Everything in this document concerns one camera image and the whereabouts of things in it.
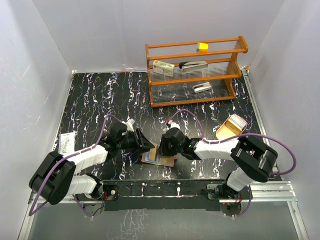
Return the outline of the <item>gold VIP credit card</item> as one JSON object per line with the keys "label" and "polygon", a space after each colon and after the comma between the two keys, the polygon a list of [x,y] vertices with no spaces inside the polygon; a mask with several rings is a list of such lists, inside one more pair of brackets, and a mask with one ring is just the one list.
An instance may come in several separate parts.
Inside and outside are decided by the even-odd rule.
{"label": "gold VIP credit card", "polygon": [[172,165],[174,164],[175,159],[173,156],[162,156],[160,162],[164,165]]}

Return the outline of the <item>pink leather card holder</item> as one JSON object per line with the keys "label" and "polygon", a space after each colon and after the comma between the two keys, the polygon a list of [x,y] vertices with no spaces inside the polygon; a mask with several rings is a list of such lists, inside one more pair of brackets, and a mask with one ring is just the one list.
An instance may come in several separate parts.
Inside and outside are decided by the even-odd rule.
{"label": "pink leather card holder", "polygon": [[[153,149],[157,151],[159,145],[158,145],[158,144],[155,144],[155,143],[153,143],[153,144],[154,144],[154,146],[155,146],[155,148],[153,148]],[[141,162],[142,162],[142,163],[145,163],[145,164],[152,164],[152,165],[157,165],[157,166],[173,167],[174,164],[175,164],[175,160],[178,158],[177,155],[174,155],[174,156],[173,156],[173,157],[174,157],[174,164],[172,164],[172,165],[167,165],[167,164],[161,163],[161,157],[162,157],[162,156],[161,156],[161,155],[158,155],[158,154],[156,154],[156,160],[155,160],[155,161],[147,161],[147,160],[146,160],[146,153],[147,153],[147,152],[145,152],[145,153],[142,154]]]}

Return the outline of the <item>stack of credit cards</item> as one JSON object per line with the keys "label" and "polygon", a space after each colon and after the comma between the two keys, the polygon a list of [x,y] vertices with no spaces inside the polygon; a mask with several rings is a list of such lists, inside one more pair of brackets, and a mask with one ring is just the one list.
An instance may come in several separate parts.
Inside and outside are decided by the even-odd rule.
{"label": "stack of credit cards", "polygon": [[244,131],[248,125],[247,121],[237,114],[230,115],[228,121],[241,131]]}

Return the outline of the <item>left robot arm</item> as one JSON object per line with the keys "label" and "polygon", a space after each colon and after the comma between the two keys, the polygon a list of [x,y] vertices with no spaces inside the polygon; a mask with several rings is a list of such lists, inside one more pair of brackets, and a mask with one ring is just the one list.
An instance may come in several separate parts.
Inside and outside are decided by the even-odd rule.
{"label": "left robot arm", "polygon": [[132,119],[115,122],[98,143],[68,156],[49,152],[31,177],[29,187],[51,205],[69,195],[86,194],[93,200],[99,199],[104,189],[101,181],[89,174],[79,175],[79,172],[113,159],[122,150],[142,155],[155,147],[139,128],[133,129],[133,122]]}

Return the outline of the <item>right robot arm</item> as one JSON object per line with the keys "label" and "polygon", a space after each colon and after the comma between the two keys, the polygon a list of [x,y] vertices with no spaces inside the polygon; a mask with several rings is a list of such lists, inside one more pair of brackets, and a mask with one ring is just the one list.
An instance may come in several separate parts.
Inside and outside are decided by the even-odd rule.
{"label": "right robot arm", "polygon": [[266,183],[278,153],[255,136],[244,135],[225,141],[188,138],[179,128],[170,128],[161,136],[157,154],[172,157],[180,154],[188,160],[222,159],[234,161],[238,168],[227,175],[223,184],[207,193],[216,198],[234,199],[253,182]]}

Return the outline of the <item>beige oval card tray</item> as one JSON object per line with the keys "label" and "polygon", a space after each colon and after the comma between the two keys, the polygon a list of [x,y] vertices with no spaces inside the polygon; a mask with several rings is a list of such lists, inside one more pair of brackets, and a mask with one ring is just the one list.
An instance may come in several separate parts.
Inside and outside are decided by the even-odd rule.
{"label": "beige oval card tray", "polygon": [[242,134],[245,130],[240,130],[229,122],[228,118],[216,131],[216,138],[218,140],[225,140],[230,137],[234,137]]}

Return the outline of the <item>small white stapler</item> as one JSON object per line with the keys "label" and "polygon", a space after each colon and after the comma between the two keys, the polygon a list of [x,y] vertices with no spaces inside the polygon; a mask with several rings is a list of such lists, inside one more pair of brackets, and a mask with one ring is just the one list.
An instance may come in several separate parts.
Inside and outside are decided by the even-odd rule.
{"label": "small white stapler", "polygon": [[212,88],[211,84],[209,82],[203,82],[203,83],[200,83],[200,84],[197,84],[197,85],[194,85],[192,87],[192,90],[195,94],[197,93],[201,93],[201,92],[204,92],[204,91],[208,91]]}

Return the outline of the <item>white staples box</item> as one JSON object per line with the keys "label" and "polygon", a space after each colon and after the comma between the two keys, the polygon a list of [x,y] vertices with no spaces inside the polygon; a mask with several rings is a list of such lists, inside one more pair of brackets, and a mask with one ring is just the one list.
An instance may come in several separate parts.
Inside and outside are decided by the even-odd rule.
{"label": "white staples box", "polygon": [[154,73],[172,77],[174,74],[175,65],[166,63],[159,60],[154,60],[152,63],[152,69]]}

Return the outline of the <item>white printed leaflet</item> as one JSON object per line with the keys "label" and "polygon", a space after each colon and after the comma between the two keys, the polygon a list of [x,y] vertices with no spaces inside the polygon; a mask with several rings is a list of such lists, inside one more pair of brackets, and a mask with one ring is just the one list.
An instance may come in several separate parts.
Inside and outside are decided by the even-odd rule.
{"label": "white printed leaflet", "polygon": [[61,133],[59,135],[58,153],[68,154],[75,151],[75,132]]}

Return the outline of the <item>orange wooden shelf rack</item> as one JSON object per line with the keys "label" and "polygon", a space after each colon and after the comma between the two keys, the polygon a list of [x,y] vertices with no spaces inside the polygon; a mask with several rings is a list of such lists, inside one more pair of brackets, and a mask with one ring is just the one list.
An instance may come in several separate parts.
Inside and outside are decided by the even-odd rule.
{"label": "orange wooden shelf rack", "polygon": [[[208,44],[208,51],[198,52],[198,43]],[[233,80],[242,76],[238,65],[238,54],[245,54],[248,50],[249,46],[242,35],[202,41],[146,44],[145,55],[151,107],[234,100],[236,92]],[[173,76],[153,72],[153,61],[155,60],[174,64]],[[179,63],[196,61],[206,61],[207,69],[187,74],[181,73]],[[204,82],[209,82],[211,89],[194,93],[192,87]]]}

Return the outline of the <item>grey black stapler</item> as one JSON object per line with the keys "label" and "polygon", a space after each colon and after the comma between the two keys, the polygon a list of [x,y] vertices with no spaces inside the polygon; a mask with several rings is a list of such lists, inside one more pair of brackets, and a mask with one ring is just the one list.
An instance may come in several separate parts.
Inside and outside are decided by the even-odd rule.
{"label": "grey black stapler", "polygon": [[208,63],[206,61],[186,61],[180,62],[179,68],[182,74],[189,74],[193,72],[198,72],[206,70],[208,68]]}

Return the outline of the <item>yellow grey eraser block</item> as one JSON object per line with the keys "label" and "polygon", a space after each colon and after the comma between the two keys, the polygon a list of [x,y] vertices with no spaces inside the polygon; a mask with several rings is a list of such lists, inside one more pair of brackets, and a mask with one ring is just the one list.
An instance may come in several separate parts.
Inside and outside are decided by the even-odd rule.
{"label": "yellow grey eraser block", "polygon": [[203,42],[197,43],[197,48],[196,48],[197,52],[206,53],[208,49],[209,49],[209,45],[207,43],[203,43]]}

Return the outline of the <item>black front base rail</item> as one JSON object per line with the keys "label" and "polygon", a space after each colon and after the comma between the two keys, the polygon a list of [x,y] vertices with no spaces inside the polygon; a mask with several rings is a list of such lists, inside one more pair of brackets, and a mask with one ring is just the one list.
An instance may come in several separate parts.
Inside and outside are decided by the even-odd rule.
{"label": "black front base rail", "polygon": [[105,211],[202,209],[219,211],[223,202],[243,203],[252,197],[247,188],[232,198],[215,195],[223,184],[214,179],[103,180],[89,196]]}

